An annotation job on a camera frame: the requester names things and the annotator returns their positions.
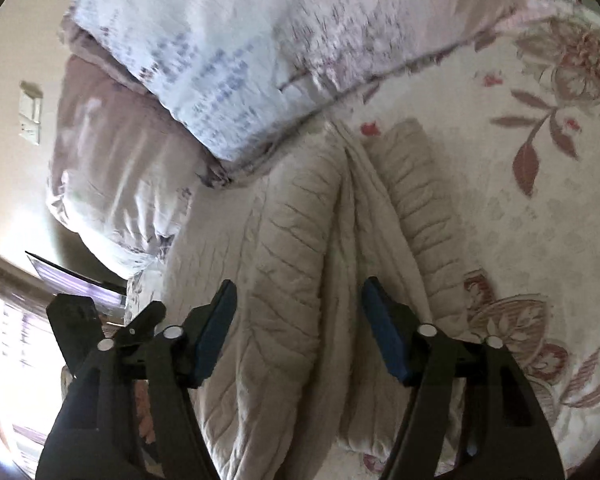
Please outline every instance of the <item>beige wall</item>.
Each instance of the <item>beige wall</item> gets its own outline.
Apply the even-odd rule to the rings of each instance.
[[[76,272],[113,280],[45,206],[48,160],[56,136],[56,105],[68,52],[57,39],[71,0],[6,0],[0,8],[0,257],[33,272],[31,251]],[[18,136],[20,81],[44,92],[40,146]]]

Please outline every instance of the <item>window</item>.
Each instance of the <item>window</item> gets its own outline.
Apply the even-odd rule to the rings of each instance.
[[[32,478],[62,405],[63,366],[48,321],[0,297],[0,429]]]

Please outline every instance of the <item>silver screw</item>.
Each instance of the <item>silver screw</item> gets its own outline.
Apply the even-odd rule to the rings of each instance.
[[[487,345],[489,345],[491,348],[495,348],[496,350],[499,350],[500,348],[502,348],[504,346],[502,339],[500,339],[496,335],[490,335],[486,339],[486,341],[487,341]]]
[[[167,339],[177,339],[184,334],[184,330],[181,326],[168,326],[162,333]]]
[[[107,350],[111,350],[115,345],[113,339],[107,337],[98,343],[98,350],[106,352]]]
[[[427,323],[418,327],[418,333],[424,337],[433,337],[438,333],[438,329]]]

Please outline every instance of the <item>beige blanket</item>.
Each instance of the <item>beige blanket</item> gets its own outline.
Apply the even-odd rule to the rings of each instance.
[[[310,480],[336,440],[388,454],[408,393],[361,315],[371,275],[423,322],[466,329],[453,215],[416,121],[365,147],[316,120],[258,175],[192,198],[164,268],[135,280],[129,309],[161,298],[166,323],[179,323],[222,280],[237,284],[222,356],[192,393],[223,479]]]

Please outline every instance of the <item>white pillow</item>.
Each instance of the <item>white pillow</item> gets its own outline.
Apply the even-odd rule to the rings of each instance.
[[[219,171],[154,97],[70,58],[47,204],[110,270],[129,279],[167,250],[209,165]]]
[[[245,163],[347,89],[518,0],[76,0],[73,19],[218,158]]]

